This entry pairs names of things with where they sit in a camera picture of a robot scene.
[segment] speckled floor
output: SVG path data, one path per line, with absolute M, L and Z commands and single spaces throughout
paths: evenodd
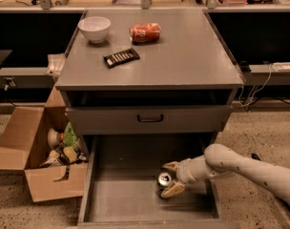
M 290 106 L 235 108 L 217 143 L 267 162 L 290 168 Z M 0 108 L 0 137 L 12 107 Z M 216 180 L 222 217 L 241 229 L 289 229 L 290 214 L 271 193 L 238 175 Z M 80 198 L 31 201 L 22 172 L 0 171 L 0 228 L 63 229 L 76 225 Z

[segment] cardboard box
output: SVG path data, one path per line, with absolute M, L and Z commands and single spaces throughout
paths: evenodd
M 41 168 L 50 148 L 48 131 L 54 127 L 63 131 L 68 123 L 65 105 L 56 89 L 45 107 L 16 107 L 0 139 L 0 170 L 24 170 L 32 200 L 45 201 L 83 196 L 87 163 Z

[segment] red soda can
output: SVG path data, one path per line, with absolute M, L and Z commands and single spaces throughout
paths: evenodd
M 155 42 L 160 38 L 161 27 L 157 23 L 137 24 L 130 27 L 131 40 L 134 43 Z

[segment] gray cabinet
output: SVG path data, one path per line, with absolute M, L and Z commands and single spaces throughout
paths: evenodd
M 111 20 L 107 40 L 92 44 L 79 33 L 56 83 L 75 132 L 95 139 L 78 227 L 192 228 L 203 218 L 210 219 L 206 228 L 237 228 L 218 220 L 209 181 L 174 203 L 155 194 L 161 164 L 200 155 L 223 130 L 242 86 L 203 11 L 107 9 L 87 16 Z M 133 45 L 128 28 L 145 22 L 161 26 L 160 40 Z M 131 47 L 139 60 L 106 66 L 103 55 Z

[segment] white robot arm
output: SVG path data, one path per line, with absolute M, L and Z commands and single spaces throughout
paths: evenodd
M 167 163 L 163 168 L 175 172 L 176 179 L 161 191 L 162 198 L 182 193 L 190 183 L 235 172 L 290 204 L 290 169 L 241 156 L 221 144 L 210 145 L 203 156 Z

